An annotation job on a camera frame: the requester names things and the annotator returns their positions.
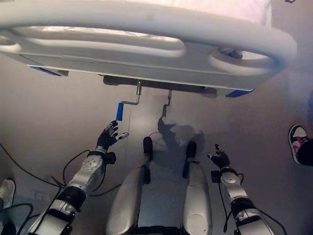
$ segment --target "white shoe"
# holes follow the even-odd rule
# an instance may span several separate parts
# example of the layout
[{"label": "white shoe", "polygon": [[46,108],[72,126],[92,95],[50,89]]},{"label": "white shoe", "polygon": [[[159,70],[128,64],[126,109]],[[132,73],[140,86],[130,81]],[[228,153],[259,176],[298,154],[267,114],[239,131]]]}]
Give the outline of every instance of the white shoe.
[{"label": "white shoe", "polygon": [[12,206],[15,193],[13,180],[4,180],[0,187],[0,201],[3,202],[3,209]]}]

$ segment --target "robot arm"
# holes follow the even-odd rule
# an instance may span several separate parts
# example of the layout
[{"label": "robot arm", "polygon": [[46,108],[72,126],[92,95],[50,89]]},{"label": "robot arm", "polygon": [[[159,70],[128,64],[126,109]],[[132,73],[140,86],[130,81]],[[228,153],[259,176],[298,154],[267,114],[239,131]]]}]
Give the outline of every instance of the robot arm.
[{"label": "robot arm", "polygon": [[281,234],[274,233],[271,226],[264,219],[263,214],[254,206],[245,189],[241,186],[241,179],[238,177],[237,172],[230,167],[229,158],[224,150],[217,144],[215,148],[218,156],[212,156],[208,153],[208,157],[220,168],[220,171],[217,172],[218,182],[221,183],[222,191],[226,195],[226,201],[231,207],[228,218],[232,214],[235,219],[237,230],[234,235]]},{"label": "robot arm", "polygon": [[88,154],[81,168],[66,188],[56,197],[51,206],[32,224],[29,235],[67,235],[70,234],[75,215],[86,197],[92,193],[94,183],[103,176],[107,164],[114,164],[114,153],[108,148],[129,134],[117,136],[117,122],[111,122],[101,133],[95,151]]}]

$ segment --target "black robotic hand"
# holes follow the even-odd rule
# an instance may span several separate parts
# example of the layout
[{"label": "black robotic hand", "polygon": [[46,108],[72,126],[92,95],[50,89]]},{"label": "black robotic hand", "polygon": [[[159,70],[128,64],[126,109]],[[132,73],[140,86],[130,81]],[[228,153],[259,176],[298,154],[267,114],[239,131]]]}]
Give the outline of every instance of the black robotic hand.
[{"label": "black robotic hand", "polygon": [[220,169],[230,165],[229,158],[222,147],[218,144],[215,145],[217,156],[213,156],[210,153],[207,153],[207,157],[212,160],[212,162],[217,165]]},{"label": "black robotic hand", "polygon": [[102,147],[108,150],[111,145],[129,135],[129,133],[123,133],[122,135],[117,136],[118,133],[115,133],[118,129],[117,124],[117,121],[114,120],[104,129],[98,138],[97,147]]}]

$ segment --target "black cable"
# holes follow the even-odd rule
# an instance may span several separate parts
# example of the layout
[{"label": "black cable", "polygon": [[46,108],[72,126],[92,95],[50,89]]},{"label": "black cable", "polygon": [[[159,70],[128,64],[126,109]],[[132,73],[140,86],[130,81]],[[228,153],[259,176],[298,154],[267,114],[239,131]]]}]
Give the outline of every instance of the black cable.
[{"label": "black cable", "polygon": [[287,231],[285,229],[285,227],[280,223],[278,222],[278,220],[274,219],[272,216],[266,214],[264,211],[260,210],[259,208],[256,208],[259,212],[261,212],[263,215],[267,216],[268,218],[270,218],[271,220],[273,220],[274,222],[276,222],[284,231],[284,234],[287,235]]},{"label": "black cable", "polygon": [[245,178],[245,175],[243,173],[238,173],[237,175],[241,175],[240,184],[242,185],[243,181],[244,181],[244,178]]},{"label": "black cable", "polygon": [[0,143],[0,146],[1,146],[1,148],[5,151],[5,153],[9,156],[9,158],[12,160],[12,162],[14,162],[14,164],[17,165],[22,171],[24,171],[25,173],[29,174],[30,176],[36,178],[37,180],[40,180],[40,181],[42,181],[42,182],[45,182],[45,183],[47,183],[47,184],[49,184],[49,185],[53,185],[53,186],[55,186],[55,187],[59,187],[59,185],[55,185],[55,184],[53,184],[53,183],[50,183],[49,181],[43,180],[43,179],[37,177],[36,175],[33,175],[32,173],[28,172],[27,170],[25,170],[23,167],[21,167],[21,166],[12,158],[12,156],[9,154],[9,152],[6,151],[6,149],[3,147],[2,143]]},{"label": "black cable", "polygon": [[113,187],[113,188],[109,189],[108,191],[105,191],[105,192],[103,192],[103,193],[101,193],[101,194],[89,195],[89,196],[90,196],[90,197],[100,197],[100,196],[103,196],[104,194],[107,194],[108,192],[113,191],[114,189],[120,187],[121,185],[122,185],[122,184],[118,184],[117,186],[115,186],[115,187]]},{"label": "black cable", "polygon": [[40,214],[32,215],[31,217],[29,217],[29,218],[26,220],[26,223],[25,223],[25,224],[27,224],[29,220],[31,220],[31,219],[33,219],[33,218],[39,216],[39,215],[40,215]]},{"label": "black cable", "polygon": [[15,208],[15,207],[20,207],[20,206],[29,206],[30,210],[28,212],[28,215],[26,216],[24,222],[22,223],[17,235],[20,235],[21,232],[22,232],[22,229],[24,228],[25,224],[28,222],[29,218],[30,218],[30,215],[33,213],[33,210],[34,210],[34,207],[32,204],[30,203],[21,203],[21,204],[16,204],[16,205],[12,205],[10,207],[7,207],[7,208],[4,208],[0,211],[0,213],[4,212],[4,211],[7,211],[9,209],[12,209],[12,208]]},{"label": "black cable", "polygon": [[64,184],[64,185],[67,185],[67,183],[66,183],[66,181],[65,181],[65,170],[67,169],[68,165],[69,165],[72,161],[74,161],[76,158],[78,158],[80,155],[82,155],[83,153],[86,153],[86,152],[90,152],[90,150],[87,149],[87,150],[84,150],[83,152],[77,154],[75,157],[73,157],[73,158],[64,166],[63,172],[62,172],[62,179],[63,179],[63,184]]},{"label": "black cable", "polygon": [[56,178],[54,178],[53,176],[51,176],[51,178],[53,179],[53,181],[60,187],[60,188],[65,188],[66,185],[62,184],[60,181],[58,181]]},{"label": "black cable", "polygon": [[222,196],[221,183],[219,183],[219,191],[220,191],[221,201],[223,203],[223,208],[225,212],[225,219],[227,219],[227,211],[226,211],[225,203],[224,203],[223,196]]},{"label": "black cable", "polygon": [[52,199],[52,201],[51,201],[51,203],[49,204],[48,208],[45,210],[45,212],[44,212],[43,216],[41,217],[41,219],[40,219],[40,221],[39,221],[37,227],[35,228],[35,230],[34,230],[32,233],[34,233],[34,234],[36,233],[36,231],[38,230],[38,228],[39,228],[40,225],[42,224],[42,222],[43,222],[45,216],[47,215],[48,210],[50,209],[52,203],[57,199],[57,197],[58,197],[58,195],[59,195],[60,192],[61,192],[61,188],[58,189],[58,192],[56,193],[56,195],[55,195],[54,198]]},{"label": "black cable", "polygon": [[223,229],[223,232],[226,233],[227,232],[227,224],[228,224],[228,220],[230,218],[230,215],[233,213],[233,211],[230,211],[228,216],[226,217],[226,221],[224,223],[224,229]]},{"label": "black cable", "polygon": [[99,186],[96,187],[96,188],[93,190],[93,192],[97,191],[97,190],[101,187],[101,185],[102,185],[102,183],[103,183],[103,181],[104,181],[104,177],[106,176],[106,171],[107,171],[107,165],[104,166],[103,177],[102,177],[102,180],[101,180]]}]

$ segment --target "gray floor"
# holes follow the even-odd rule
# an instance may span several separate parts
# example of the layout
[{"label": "gray floor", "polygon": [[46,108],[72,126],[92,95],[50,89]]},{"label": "gray floor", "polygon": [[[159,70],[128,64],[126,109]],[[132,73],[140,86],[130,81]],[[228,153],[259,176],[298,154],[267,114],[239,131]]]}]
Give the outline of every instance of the gray floor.
[{"label": "gray floor", "polygon": [[[125,106],[119,126],[130,137],[111,148],[117,162],[108,167],[99,191],[122,182],[143,157],[142,139],[156,132],[151,135],[157,142],[151,163],[153,183],[144,187],[139,224],[179,226],[186,184],[180,176],[185,146],[191,139],[197,142],[198,158],[210,179],[210,171],[216,168],[205,155],[219,143],[232,166],[245,174],[244,187],[255,205],[282,222],[290,235],[313,234],[313,168],[293,162],[287,141],[294,123],[313,131],[312,22],[310,0],[273,1],[273,25],[296,39],[298,57],[249,95],[232,99],[173,92],[161,122],[167,91],[144,88],[138,106]],[[1,56],[0,141],[29,171],[46,179],[60,178],[69,159],[94,148],[103,127],[114,119],[118,102],[135,100],[134,91],[132,86],[105,86],[95,74],[71,72],[69,77],[54,77]],[[35,212],[44,210],[56,188],[25,175],[3,151],[0,155],[0,176],[16,181],[16,203],[32,202]],[[68,179],[80,163],[77,160],[69,167]],[[210,180],[209,187],[213,234],[221,235],[224,214],[218,188]],[[115,193],[89,198],[74,222],[73,234],[103,234]],[[26,209],[12,212],[17,224],[25,213]]]}]

